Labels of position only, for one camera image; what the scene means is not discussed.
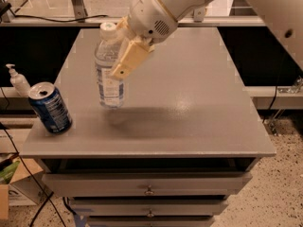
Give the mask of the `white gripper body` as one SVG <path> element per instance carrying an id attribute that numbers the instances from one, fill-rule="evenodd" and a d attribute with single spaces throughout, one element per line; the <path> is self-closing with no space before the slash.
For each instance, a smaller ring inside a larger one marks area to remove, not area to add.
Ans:
<path id="1" fill-rule="evenodd" d="M 152 44 L 162 43 L 178 27 L 161 0 L 133 0 L 128 14 L 133 32 Z"/>

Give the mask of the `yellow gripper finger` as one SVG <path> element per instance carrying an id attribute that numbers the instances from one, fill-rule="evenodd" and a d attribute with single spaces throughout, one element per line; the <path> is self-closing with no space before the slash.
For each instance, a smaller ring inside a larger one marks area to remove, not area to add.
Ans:
<path id="1" fill-rule="evenodd" d="M 125 79 L 135 70 L 154 50 L 150 39 L 134 37 L 125 38 L 118 52 L 118 57 L 111 69 L 112 79 Z"/>
<path id="2" fill-rule="evenodd" d="M 123 37 L 131 39 L 133 37 L 133 31 L 128 24 L 128 17 L 122 17 L 116 24 L 117 31 Z"/>

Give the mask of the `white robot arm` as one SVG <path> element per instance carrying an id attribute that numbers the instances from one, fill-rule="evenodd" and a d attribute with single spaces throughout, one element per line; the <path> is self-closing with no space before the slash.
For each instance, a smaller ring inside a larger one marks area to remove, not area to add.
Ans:
<path id="1" fill-rule="evenodd" d="M 117 28 L 122 46 L 111 70 L 115 79 L 128 77 L 190 12 L 214 0 L 133 0 Z M 303 69 L 303 0 L 244 0 Z"/>

